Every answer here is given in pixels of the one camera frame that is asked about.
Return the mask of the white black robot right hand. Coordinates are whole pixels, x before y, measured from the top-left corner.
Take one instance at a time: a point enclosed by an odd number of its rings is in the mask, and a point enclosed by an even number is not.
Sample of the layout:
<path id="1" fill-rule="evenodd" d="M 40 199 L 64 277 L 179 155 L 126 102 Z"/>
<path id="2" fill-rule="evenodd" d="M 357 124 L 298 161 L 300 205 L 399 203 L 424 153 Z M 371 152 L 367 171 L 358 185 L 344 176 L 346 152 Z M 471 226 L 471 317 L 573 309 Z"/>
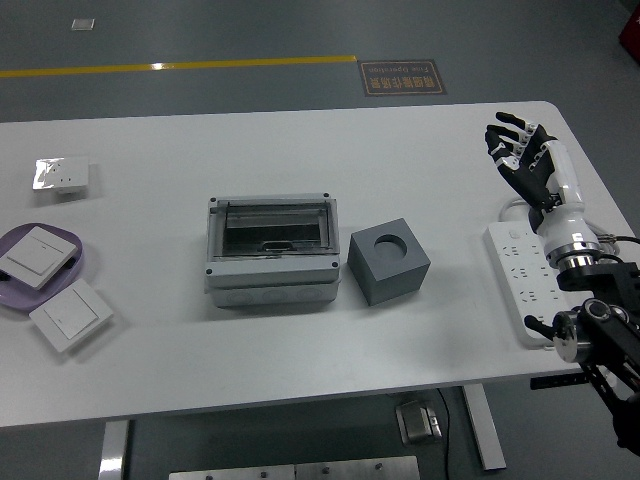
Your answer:
<path id="1" fill-rule="evenodd" d="M 565 145 L 543 125 L 498 112 L 485 142 L 498 173 L 529 206 L 529 223 L 556 268 L 570 256 L 599 255 L 576 171 Z"/>

